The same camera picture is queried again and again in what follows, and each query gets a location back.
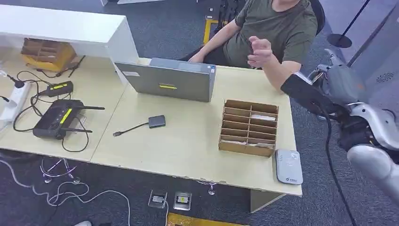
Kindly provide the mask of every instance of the yellow tape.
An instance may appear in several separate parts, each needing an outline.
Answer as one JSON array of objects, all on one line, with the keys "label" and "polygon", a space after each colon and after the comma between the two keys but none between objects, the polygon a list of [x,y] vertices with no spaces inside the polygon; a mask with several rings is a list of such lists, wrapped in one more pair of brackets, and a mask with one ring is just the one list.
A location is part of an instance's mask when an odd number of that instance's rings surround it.
[{"label": "yellow tape", "polygon": [[204,45],[209,42],[210,34],[211,34],[211,24],[217,24],[219,21],[217,20],[206,20],[207,23],[205,24],[205,32],[204,32]]},{"label": "yellow tape", "polygon": [[51,87],[50,90],[59,89],[59,88],[66,87],[66,86],[68,86],[68,84],[59,85],[59,86],[54,86],[54,87]]},{"label": "yellow tape", "polygon": [[68,118],[68,116],[71,113],[71,111],[72,111],[71,108],[67,110],[66,114],[63,116],[63,119],[61,119],[60,124],[62,124],[66,120],[66,118]]},{"label": "yellow tape", "polygon": [[161,88],[166,88],[166,89],[177,89],[174,86],[166,86],[166,85],[160,85]]},{"label": "yellow tape", "polygon": [[225,222],[217,222],[212,220],[203,220],[198,218],[186,217],[175,213],[168,214],[167,226],[241,226]]}]

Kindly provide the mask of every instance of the computer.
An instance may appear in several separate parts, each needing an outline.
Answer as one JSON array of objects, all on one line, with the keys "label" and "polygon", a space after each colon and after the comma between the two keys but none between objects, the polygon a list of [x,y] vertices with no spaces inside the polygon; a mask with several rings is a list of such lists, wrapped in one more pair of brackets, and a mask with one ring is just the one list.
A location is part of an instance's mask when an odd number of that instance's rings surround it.
[{"label": "computer", "polygon": [[153,58],[149,65],[115,63],[138,93],[210,102],[216,66]]}]

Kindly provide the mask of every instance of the white power strip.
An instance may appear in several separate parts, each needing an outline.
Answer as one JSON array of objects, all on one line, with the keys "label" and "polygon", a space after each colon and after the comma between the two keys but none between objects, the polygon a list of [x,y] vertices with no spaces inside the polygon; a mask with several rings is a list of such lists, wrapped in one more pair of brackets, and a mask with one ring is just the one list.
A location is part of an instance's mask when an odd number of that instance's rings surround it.
[{"label": "white power strip", "polygon": [[18,89],[14,87],[9,98],[10,103],[5,106],[3,113],[0,116],[0,121],[13,122],[15,120],[25,103],[30,87],[31,84],[27,82],[22,88]]}]

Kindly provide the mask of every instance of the white cable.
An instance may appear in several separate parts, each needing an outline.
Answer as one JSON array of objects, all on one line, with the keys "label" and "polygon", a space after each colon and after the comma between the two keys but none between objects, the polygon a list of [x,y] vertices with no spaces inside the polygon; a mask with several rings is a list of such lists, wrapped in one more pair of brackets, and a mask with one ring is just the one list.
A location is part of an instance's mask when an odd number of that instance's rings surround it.
[{"label": "white cable", "polygon": [[166,204],[166,216],[165,216],[165,226],[168,226],[168,213],[169,213],[169,204],[168,204],[168,202],[166,201],[166,199],[163,199],[164,201],[165,201],[165,204]]},{"label": "white cable", "polygon": [[[73,182],[66,181],[66,182],[63,182],[62,184],[60,184],[60,185],[58,186],[57,194],[54,195],[54,196],[52,196],[51,198],[49,198],[49,197],[50,197],[50,194],[49,194],[48,192],[38,193],[38,192],[36,191],[34,185],[28,186],[28,185],[24,185],[24,184],[22,184],[21,182],[19,182],[19,181],[17,180],[17,178],[15,177],[15,172],[14,172],[14,169],[12,168],[12,166],[11,166],[8,162],[3,161],[3,160],[1,160],[1,159],[0,159],[0,162],[2,162],[2,163],[4,163],[5,165],[8,166],[8,168],[9,168],[10,171],[11,171],[11,174],[12,174],[12,177],[13,177],[15,183],[17,183],[18,185],[20,185],[20,186],[22,186],[22,187],[32,188],[33,193],[35,193],[36,195],[46,195],[46,196],[47,196],[47,198],[46,198],[46,199],[47,199],[47,200],[46,200],[46,201],[47,201],[47,204],[49,204],[50,206],[53,206],[53,207],[60,206],[60,205],[63,204],[67,199],[73,198],[73,197],[78,198],[82,203],[88,203],[88,202],[91,202],[92,200],[94,200],[95,198],[97,198],[98,196],[100,196],[100,195],[102,195],[102,194],[104,194],[104,193],[107,193],[107,192],[113,192],[113,193],[116,193],[116,194],[120,194],[120,195],[122,195],[122,196],[126,199],[126,201],[128,202],[128,226],[130,226],[130,202],[129,202],[129,199],[128,199],[124,194],[122,194],[122,193],[120,193],[120,192],[113,191],[113,190],[107,190],[107,191],[103,191],[103,192],[99,193],[98,195],[94,196],[93,198],[91,198],[91,199],[89,199],[89,200],[87,200],[87,201],[83,201],[80,197],[86,195],[86,194],[89,192],[89,190],[90,190],[89,186],[88,186],[87,184],[84,184],[84,183],[78,183],[78,184],[76,184],[76,185],[84,185],[84,186],[86,186],[86,188],[87,188],[87,191],[86,191],[86,192],[84,192],[83,194],[79,194],[79,195],[77,195],[77,194],[75,194],[75,193],[73,193],[73,192],[64,192],[64,193],[60,193],[60,188],[61,188],[62,185],[65,185],[65,184],[74,184]],[[59,196],[61,196],[61,195],[63,195],[63,194],[72,194],[72,195],[71,195],[71,196],[68,196],[66,199],[64,199],[62,202],[60,202],[58,205],[55,205],[55,203],[58,201]]]}]

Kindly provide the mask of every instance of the desk leg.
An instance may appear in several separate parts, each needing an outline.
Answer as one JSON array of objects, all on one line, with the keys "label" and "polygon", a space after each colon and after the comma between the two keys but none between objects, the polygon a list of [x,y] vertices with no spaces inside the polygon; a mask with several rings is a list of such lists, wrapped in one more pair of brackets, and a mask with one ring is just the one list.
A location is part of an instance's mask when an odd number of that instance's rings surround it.
[{"label": "desk leg", "polygon": [[251,213],[263,209],[265,206],[279,200],[284,195],[286,194],[251,190]]}]

